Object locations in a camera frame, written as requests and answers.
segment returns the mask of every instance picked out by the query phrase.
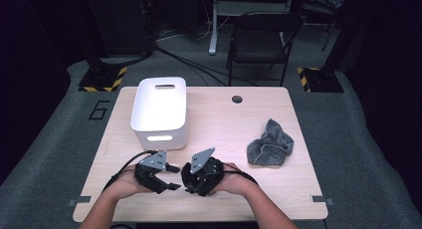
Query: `white plastic bin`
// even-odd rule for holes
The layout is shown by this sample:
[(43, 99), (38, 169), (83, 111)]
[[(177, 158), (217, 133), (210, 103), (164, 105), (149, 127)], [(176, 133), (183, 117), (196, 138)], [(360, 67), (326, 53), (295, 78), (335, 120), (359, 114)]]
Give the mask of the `white plastic bin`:
[(139, 83), (130, 126), (145, 150), (183, 148), (187, 143), (186, 82), (150, 78)]

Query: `gray cloth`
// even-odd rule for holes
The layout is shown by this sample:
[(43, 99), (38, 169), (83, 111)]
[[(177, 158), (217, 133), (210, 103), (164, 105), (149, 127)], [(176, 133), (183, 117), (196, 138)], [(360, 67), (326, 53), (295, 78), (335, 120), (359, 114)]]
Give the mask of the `gray cloth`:
[(281, 166), (286, 156), (292, 153), (294, 144), (293, 139), (283, 132), (282, 127), (270, 118), (261, 138), (248, 145), (248, 162), (260, 166)]

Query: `table bracket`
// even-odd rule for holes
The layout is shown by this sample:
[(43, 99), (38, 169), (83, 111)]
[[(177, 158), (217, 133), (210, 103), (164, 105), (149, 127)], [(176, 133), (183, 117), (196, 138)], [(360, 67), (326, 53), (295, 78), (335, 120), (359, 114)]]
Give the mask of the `table bracket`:
[(77, 199), (71, 199), (68, 202), (69, 207), (75, 207), (78, 203), (89, 203), (91, 201), (90, 196), (80, 196)]
[(312, 202), (315, 203), (325, 203), (325, 205), (327, 206), (333, 206), (334, 205), (334, 200), (332, 200), (332, 198), (325, 198), (324, 196), (321, 195), (310, 195), (310, 199)]

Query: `person's right hand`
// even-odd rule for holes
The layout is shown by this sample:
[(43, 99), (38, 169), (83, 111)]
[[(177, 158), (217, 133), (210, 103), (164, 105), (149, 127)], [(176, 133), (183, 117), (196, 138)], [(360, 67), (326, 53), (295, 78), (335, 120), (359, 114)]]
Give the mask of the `person's right hand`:
[[(224, 171), (235, 171), (235, 168), (238, 168), (236, 164), (230, 162), (224, 165)], [(215, 186), (210, 193), (217, 191), (226, 191), (232, 194), (245, 195), (248, 190), (251, 190), (253, 187), (259, 187), (256, 183), (249, 180), (248, 178), (237, 174), (237, 173), (225, 173), (223, 179), (220, 181), (217, 186)]]

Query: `black curtain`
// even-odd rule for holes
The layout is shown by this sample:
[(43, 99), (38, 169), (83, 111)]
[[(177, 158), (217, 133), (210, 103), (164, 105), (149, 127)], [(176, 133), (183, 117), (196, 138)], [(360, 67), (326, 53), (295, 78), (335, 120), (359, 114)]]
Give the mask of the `black curtain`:
[(346, 75), (367, 128), (422, 211), (422, 7), (420, 0), (373, 0), (354, 68)]
[[(0, 0), (0, 7), (2, 183), (66, 94), (70, 76), (29, 0)], [(52, 17), (56, 12), (50, 9)]]

